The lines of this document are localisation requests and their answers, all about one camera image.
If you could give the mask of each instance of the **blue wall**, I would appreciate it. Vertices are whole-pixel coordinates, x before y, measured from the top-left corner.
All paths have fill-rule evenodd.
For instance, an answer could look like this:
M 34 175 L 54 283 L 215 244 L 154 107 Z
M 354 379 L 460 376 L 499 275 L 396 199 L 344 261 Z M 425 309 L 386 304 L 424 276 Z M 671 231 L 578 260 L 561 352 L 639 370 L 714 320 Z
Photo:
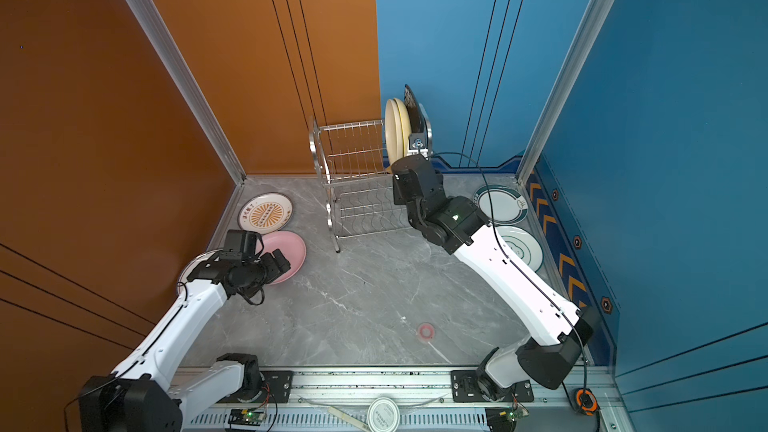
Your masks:
M 618 301 L 641 432 L 755 425 L 727 408 L 766 398 L 766 64 L 766 0 L 616 0 L 544 149 Z
M 408 83 L 432 120 L 437 152 L 464 146 L 477 158 L 482 146 L 480 163 L 501 165 L 528 144 L 588 2 L 376 0 L 382 110 Z

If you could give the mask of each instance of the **decorative plate with orange pattern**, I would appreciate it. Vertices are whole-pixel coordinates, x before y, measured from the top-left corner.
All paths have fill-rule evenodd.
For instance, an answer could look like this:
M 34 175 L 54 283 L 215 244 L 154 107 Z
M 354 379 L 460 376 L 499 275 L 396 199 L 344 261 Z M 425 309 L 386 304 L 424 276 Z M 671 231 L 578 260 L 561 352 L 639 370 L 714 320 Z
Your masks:
M 293 204 L 288 197 L 276 192 L 252 198 L 240 211 L 240 228 L 259 234 L 269 234 L 280 230 L 293 212 Z

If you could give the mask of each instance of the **orange wall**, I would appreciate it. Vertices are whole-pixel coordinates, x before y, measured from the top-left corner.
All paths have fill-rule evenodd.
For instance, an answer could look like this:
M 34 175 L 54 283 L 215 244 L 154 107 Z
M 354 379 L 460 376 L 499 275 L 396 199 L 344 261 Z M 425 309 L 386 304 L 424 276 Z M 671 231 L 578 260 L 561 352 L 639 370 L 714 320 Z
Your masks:
M 2 428 L 62 430 L 168 309 L 233 183 L 124 0 L 0 0 L 0 23 Z
M 376 0 L 154 2 L 247 173 L 314 172 L 312 116 L 381 116 Z

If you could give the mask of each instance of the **black line on wall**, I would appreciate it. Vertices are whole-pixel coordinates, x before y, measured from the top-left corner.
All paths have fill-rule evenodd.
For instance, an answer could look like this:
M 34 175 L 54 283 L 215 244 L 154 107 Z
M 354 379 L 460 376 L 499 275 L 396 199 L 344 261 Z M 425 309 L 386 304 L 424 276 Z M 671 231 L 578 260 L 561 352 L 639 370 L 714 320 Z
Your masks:
M 3 248 L 5 248 L 5 249 L 9 250 L 10 252 L 13 252 L 14 254 L 18 255 L 19 257 L 22 257 L 22 258 L 25 258 L 25 259 L 27 259 L 28 261 L 30 261 L 31 263 L 33 263 L 33 264 L 37 265 L 38 267 L 41 267 L 41 268 L 43 268 L 43 269 L 47 270 L 48 272 L 52 273 L 53 275 L 56 275 L 57 277 L 60 277 L 60 278 L 62 278 L 63 280 L 65 280 L 65 281 L 67 281 L 67 282 L 69 282 L 69 283 L 71 283 L 71 284 L 77 285 L 78 287 L 80 287 L 81 289 L 83 289 L 83 290 L 85 290 L 85 291 L 91 292 L 91 293 L 92 293 L 93 295 L 95 295 L 96 297 L 102 298 L 103 300 L 105 300 L 105 301 L 109 302 L 110 304 L 112 304 L 112 305 L 115 305 L 115 306 L 117 306 L 117 307 L 120 307 L 120 308 L 121 308 L 121 309 L 123 309 L 124 311 L 126 311 L 126 312 L 129 312 L 130 314 L 132 314 L 132 315 L 135 315 L 136 317 L 138 317 L 138 318 L 140 318 L 140 319 L 142 319 L 142 320 L 145 320 L 145 321 L 149 322 L 149 323 L 150 323 L 150 324 L 152 324 L 152 325 L 156 325 L 156 323 L 155 323 L 155 322 L 152 322 L 152 321 L 151 321 L 151 320 L 149 320 L 148 318 L 144 318 L 144 317 L 140 316 L 139 314 L 137 314 L 136 312 L 133 312 L 133 311 L 130 311 L 130 310 L 126 309 L 125 307 L 123 307 L 122 305 L 118 304 L 117 302 L 113 302 L 113 301 L 109 300 L 108 298 L 106 298 L 105 296 L 103 296 L 103 295 L 101 295 L 101 294 L 99 294 L 99 293 L 97 293 L 97 292 L 93 292 L 93 291 L 92 291 L 90 288 L 88 288 L 88 287 L 85 287 L 84 285 L 80 285 L 79 283 L 77 283 L 77 282 L 73 281 L 73 280 L 72 280 L 72 279 L 70 279 L 69 277 L 65 277 L 65 276 L 63 276 L 62 274 L 59 274 L 58 272 L 56 272 L 56 271 L 55 271 L 55 270 L 53 270 L 52 268 L 50 268 L 50 267 L 46 267 L 46 266 L 44 266 L 43 264 L 41 264 L 40 262 L 37 262 L 37 261 L 33 260 L 32 258 L 30 258 L 30 257 L 27 257 L 26 255 L 24 255 L 24 254 L 22 254 L 22 253 L 20 253 L 20 252 L 16 252 L 14 249 L 10 248 L 10 247 L 9 247 L 9 246 L 7 246 L 7 245 L 5 245 L 5 244 L 0 244 L 0 247 L 3 247 Z
M 478 131 L 480 130 L 480 122 L 482 122 L 482 111 L 485 109 L 485 101 L 488 98 L 488 89 L 491 88 L 491 80 L 493 79 L 493 69 L 496 66 L 496 57 L 498 56 L 498 46 L 502 43 L 502 36 L 504 35 L 504 25 L 507 23 L 507 14 L 509 13 L 509 4 L 512 2 L 512 0 L 507 0 L 507 8 L 504 11 L 504 20 L 502 20 L 502 30 L 498 33 L 498 41 L 496 42 L 496 51 L 493 53 L 493 62 L 491 63 L 491 73 L 488 74 L 488 83 L 485 84 L 485 95 L 482 99 L 482 105 L 480 106 L 480 115 L 478 116 L 478 123 L 475 127 L 475 138 L 472 140 L 472 148 L 469 151 L 469 156 L 472 157 L 472 154 L 475 151 L 475 144 L 478 140 Z
M 312 41 L 310 40 L 310 31 L 306 26 L 306 16 L 304 15 L 304 5 L 302 4 L 301 0 L 299 0 L 299 8 L 301 10 L 301 19 L 304 22 L 304 32 L 306 33 L 306 43 L 307 45 L 310 46 L 310 60 L 312 61 L 312 70 L 314 70 L 315 72 L 315 83 L 317 84 L 317 93 L 320 96 L 320 109 L 322 110 L 322 118 L 326 121 L 325 125 L 328 125 L 328 117 L 326 117 L 326 108 L 325 108 L 325 105 L 322 103 L 322 91 L 320 89 L 320 79 L 317 77 L 317 67 L 315 66 L 315 55 L 314 53 L 312 53 Z
M 730 369 L 730 368 L 735 367 L 737 365 L 749 364 L 750 362 L 757 362 L 758 360 L 763 360 L 763 359 L 767 359 L 767 358 L 768 358 L 768 355 L 762 355 L 760 357 L 755 357 L 755 358 L 752 358 L 752 359 L 742 360 L 741 362 L 735 362 L 733 364 L 724 365 L 723 367 L 709 369 L 709 370 L 706 370 L 704 372 L 698 372 L 696 374 L 687 375 L 685 377 L 681 377 L 681 378 L 678 378 L 678 379 L 667 380 L 666 382 L 662 382 L 661 384 L 649 385 L 648 387 L 643 387 L 643 388 L 640 388 L 640 389 L 637 389 L 637 390 L 632 390 L 631 392 L 623 392 L 621 395 L 624 396 L 624 395 L 627 395 L 627 394 L 634 394 L 635 392 L 641 392 L 642 390 L 648 390 L 648 389 L 652 389 L 652 388 L 656 388 L 656 387 L 661 387 L 662 385 L 672 384 L 673 382 L 678 382 L 680 380 L 686 380 L 686 379 L 690 379 L 690 378 L 694 378 L 694 377 L 699 377 L 700 375 L 706 375 L 706 374 L 710 374 L 712 372 L 717 372 L 717 371 L 720 371 L 720 370 Z
M 54 294 L 53 292 L 49 292 L 49 291 L 45 290 L 45 289 L 44 289 L 44 288 L 42 288 L 42 287 L 38 287 L 37 285 L 35 285 L 35 284 L 33 284 L 33 283 L 27 282 L 27 281 L 25 281 L 23 278 L 19 278 L 19 277 L 16 277 L 14 274 L 9 274 L 8 272 L 6 272 L 6 271 L 4 271 L 4 270 L 1 270 L 1 269 L 0 269 L 0 274 L 4 274 L 4 275 L 7 275 L 7 276 L 8 276 L 8 277 L 10 277 L 10 278 L 14 278 L 14 279 L 16 279 L 17 281 L 19 281 L 19 282 L 21 282 L 21 283 L 23 283 L 23 284 L 26 284 L 26 285 L 28 285 L 28 286 L 30 286 L 30 287 L 33 287 L 33 288 L 36 288 L 36 289 L 37 289 L 37 290 L 39 290 L 40 292 L 44 292 L 44 293 L 46 293 L 46 294 L 48 294 L 48 295 L 52 295 L 52 296 L 56 297 L 57 299 L 59 299 L 60 301 L 64 301 L 64 302 L 67 302 L 68 304 L 70 304 L 70 305 L 73 305 L 73 306 L 75 306 L 75 307 L 77 307 L 77 308 L 79 308 L 79 309 L 81 309 L 81 310 L 83 310 L 83 311 L 86 311 L 86 312 L 88 312 L 88 313 L 90 313 L 90 314 L 93 314 L 93 315 L 95 315 L 95 316 L 97 316 L 97 317 L 100 317 L 100 318 L 102 318 L 103 320 L 105 320 L 105 321 L 107 321 L 107 322 L 111 322 L 111 323 L 113 323 L 113 324 L 115 324 L 115 325 L 118 325 L 118 326 L 120 326 L 120 327 L 122 327 L 122 328 L 124 328 L 124 329 L 126 329 L 126 330 L 129 330 L 129 331 L 131 331 L 131 332 L 133 332 L 133 333 L 135 333 L 135 334 L 139 334 L 139 335 L 140 335 L 140 336 L 142 336 L 142 337 L 144 336 L 144 334 L 142 334 L 142 333 L 141 333 L 141 332 L 139 332 L 139 331 L 135 331 L 135 330 L 133 330 L 132 328 L 130 328 L 130 327 L 127 327 L 127 326 L 125 326 L 125 325 L 122 325 L 122 324 L 120 324 L 119 322 L 115 322 L 115 321 L 113 321 L 113 320 L 112 320 L 112 319 L 110 319 L 110 318 L 106 318 L 105 316 L 103 316 L 103 315 L 101 315 L 101 314 L 99 314 L 99 313 L 97 313 L 97 312 L 93 312 L 93 311 L 91 311 L 90 309 L 87 309 L 87 308 L 83 307 L 82 305 L 78 305 L 78 304 L 76 304 L 76 303 L 74 303 L 74 302 L 72 302 L 72 301 L 69 301 L 69 300 L 67 300 L 67 299 L 63 298 L 63 297 L 62 297 L 62 296 L 60 296 L 60 295 L 56 295 L 56 294 Z
M 317 117 L 315 112 L 315 103 L 312 100 L 312 90 L 310 90 L 310 81 L 306 78 L 306 68 L 304 67 L 304 59 L 301 56 L 301 46 L 299 45 L 299 36 L 296 34 L 296 26 L 293 24 L 293 14 L 290 11 L 290 2 L 286 0 L 286 6 L 288 7 L 288 18 L 290 19 L 290 26 L 293 29 L 293 39 L 296 41 L 296 50 L 299 51 L 299 62 L 301 63 L 301 71 L 304 74 L 304 83 L 306 84 L 306 93 L 310 96 L 310 106 L 312 107 L 312 116 Z
M 645 369 L 646 367 L 650 367 L 651 365 L 660 364 L 661 362 L 664 362 L 665 360 L 670 360 L 670 359 L 679 357 L 681 355 L 688 354 L 689 352 L 693 352 L 694 350 L 699 350 L 701 348 L 708 347 L 708 346 L 716 344 L 718 342 L 726 341 L 726 340 L 728 340 L 730 338 L 736 337 L 737 335 L 742 335 L 742 334 L 745 334 L 747 332 L 751 332 L 751 331 L 757 330 L 759 328 L 765 327 L 766 325 L 768 325 L 768 322 L 763 322 L 762 324 L 755 325 L 754 327 L 746 328 L 743 331 L 735 332 L 734 334 L 731 334 L 731 335 L 726 335 L 725 337 L 719 338 L 719 339 L 717 339 L 715 341 L 707 342 L 707 343 L 699 345 L 697 347 L 690 348 L 688 350 L 684 350 L 684 351 L 679 352 L 679 353 L 674 354 L 674 355 L 670 355 L 669 357 L 656 360 L 655 362 L 651 362 L 650 364 L 642 365 L 642 366 L 640 366 L 638 368 L 634 368 L 632 370 L 628 370 L 626 372 L 622 372 L 621 374 L 618 374 L 616 377 L 619 378 L 622 375 L 627 375 L 627 374 L 631 374 L 632 372 L 637 372 L 638 370 Z
M 671 404 L 662 404 L 662 405 L 655 405 L 653 407 L 646 407 L 642 409 L 627 410 L 627 412 L 632 414 L 633 412 L 642 412 L 644 410 L 660 409 L 660 408 L 671 407 L 673 405 L 680 405 L 680 404 L 690 404 L 691 402 L 698 402 L 699 400 L 717 399 L 721 397 L 728 397 L 729 395 L 744 394 L 746 392 L 754 392 L 756 390 L 763 390 L 763 389 L 768 389 L 768 385 L 761 385 L 760 387 L 754 387 L 751 389 L 735 390 L 734 392 L 725 392 L 724 394 L 710 395 L 707 397 L 702 397 L 697 399 L 681 400 L 679 402 L 672 402 Z
M 493 7 L 491 7 L 491 18 L 488 20 L 488 32 L 485 33 L 485 44 L 482 47 L 482 56 L 480 57 L 480 69 L 478 69 L 478 79 L 475 82 L 475 92 L 472 94 L 472 104 L 469 106 L 469 117 L 467 118 L 467 129 L 464 131 L 464 143 L 462 144 L 462 154 L 467 145 L 467 137 L 469 136 L 469 126 L 472 124 L 472 109 L 475 108 L 475 97 L 478 94 L 478 85 L 480 84 L 480 73 L 482 72 L 482 63 L 485 61 L 485 49 L 488 47 L 488 37 L 491 35 L 491 24 L 493 24 L 493 13 L 496 11 L 496 0 L 493 0 Z M 462 160 L 464 157 L 458 158 L 458 166 L 462 166 Z
M 285 47 L 285 50 L 286 50 L 288 67 L 290 67 L 290 74 L 293 77 L 293 85 L 296 88 L 296 96 L 299 97 L 299 105 L 301 106 L 301 115 L 304 117 L 304 127 L 306 127 L 306 129 L 309 130 L 310 124 L 306 120 L 306 112 L 304 112 L 304 102 L 301 101 L 301 94 L 299 93 L 299 83 L 296 81 L 296 74 L 293 73 L 293 64 L 290 62 L 290 54 L 288 53 L 288 44 L 286 43 L 285 34 L 283 34 L 283 26 L 280 24 L 280 16 L 277 15 L 277 5 L 275 5 L 275 0 L 272 0 L 272 8 L 275 10 L 275 18 L 277 19 L 277 27 L 280 29 L 280 36 L 283 37 L 283 47 Z
M 81 331 L 81 332 L 85 332 L 85 333 L 86 333 L 86 334 L 88 334 L 88 335 L 93 335 L 93 336 L 94 336 L 94 337 L 96 337 L 96 338 L 100 338 L 100 339 L 102 339 L 102 340 L 105 340 L 105 341 L 107 341 L 107 342 L 111 342 L 112 344 L 115 344 L 115 345 L 119 345 L 120 347 L 125 347 L 125 348 L 126 348 L 126 349 L 128 349 L 128 350 L 134 350 L 134 348 L 132 348 L 132 347 L 129 347 L 129 346 L 127 346 L 127 345 L 122 345 L 122 344 L 120 344 L 119 342 L 115 342 L 115 341 L 113 341 L 113 340 L 110 340 L 110 339 L 108 339 L 108 338 L 106 338 L 106 337 L 101 337 L 101 335 L 99 335 L 99 334 L 94 334 L 93 332 L 89 332 L 89 331 L 86 331 L 85 329 L 82 329 L 82 328 L 80 328 L 80 327 L 77 327 L 77 326 L 75 326 L 75 325 L 72 325 L 72 324 L 68 324 L 68 323 L 66 323 L 66 322 L 62 322 L 62 321 L 60 321 L 60 320 L 58 320 L 58 319 L 56 319 L 56 318 L 53 318 L 53 317 L 51 317 L 51 316 L 49 316 L 49 315 L 46 315 L 46 314 L 41 314 L 40 312 L 37 312 L 37 311 L 33 311 L 33 310 L 32 310 L 32 309 L 30 309 L 30 308 L 26 308 L 26 307 L 25 307 L 25 306 L 23 306 L 23 305 L 19 305 L 19 304 L 16 304 L 16 303 L 14 303 L 14 302 L 11 302 L 11 301 L 8 301 L 8 300 L 5 300 L 4 298 L 0 298 L 0 302 L 5 302 L 6 304 L 10 304 L 10 305 L 13 305 L 14 307 L 18 307 L 18 308 L 20 308 L 20 309 L 22 309 L 22 310 L 25 310 L 25 311 L 27 311 L 27 312 L 32 312 L 33 314 L 35 314 L 35 315 L 39 315 L 40 317 L 45 317 L 46 319 L 50 319 L 50 320 L 52 320 L 53 322 L 56 322 L 57 324 L 66 325 L 67 327 L 73 328 L 73 329 L 75 329 L 75 330 L 78 330 L 78 331 Z
M 520 0 L 520 6 L 518 7 L 518 16 L 514 19 L 514 27 L 512 28 L 512 36 L 509 37 L 509 45 L 507 46 L 507 55 L 504 57 L 504 65 L 502 65 L 502 74 L 498 78 L 498 84 L 496 85 L 496 93 L 493 96 L 493 103 L 491 104 L 491 111 L 488 113 L 488 122 L 485 124 L 485 132 L 482 135 L 482 142 L 480 142 L 480 149 L 478 150 L 478 163 L 480 163 L 480 155 L 482 154 L 482 147 L 485 145 L 485 137 L 488 134 L 488 127 L 491 125 L 491 117 L 493 116 L 493 108 L 496 105 L 496 97 L 498 97 L 498 90 L 502 86 L 502 79 L 504 78 L 504 69 L 507 67 L 507 59 L 509 58 L 509 50 L 512 48 L 512 40 L 514 39 L 514 32 L 518 28 L 518 21 L 520 20 L 520 11 L 523 9 L 523 2 Z

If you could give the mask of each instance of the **mounting plate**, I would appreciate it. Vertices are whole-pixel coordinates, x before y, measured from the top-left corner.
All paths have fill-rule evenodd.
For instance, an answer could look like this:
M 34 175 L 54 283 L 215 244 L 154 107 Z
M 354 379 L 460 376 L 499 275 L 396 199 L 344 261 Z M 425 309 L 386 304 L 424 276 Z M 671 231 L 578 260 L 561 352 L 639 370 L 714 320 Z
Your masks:
M 453 386 L 453 401 L 463 404 L 465 402 L 487 403 L 478 388 L 478 376 L 474 370 L 451 370 L 451 382 Z M 533 388 L 530 380 L 517 382 L 509 389 L 509 394 L 501 402 L 533 402 Z
M 264 387 L 270 386 L 270 392 L 274 398 L 270 398 L 270 403 L 277 402 L 278 404 L 287 404 L 290 398 L 291 384 L 293 383 L 293 371 L 292 370 L 262 370 L 261 374 L 264 376 Z M 232 395 L 227 395 L 225 398 L 219 400 L 220 404 L 232 404 L 238 403 L 240 400 L 249 400 L 249 402 L 242 402 L 243 407 L 247 408 L 249 404 L 261 404 L 266 399 L 266 391 L 263 390 L 254 398 L 241 397 L 241 394 L 235 392 Z

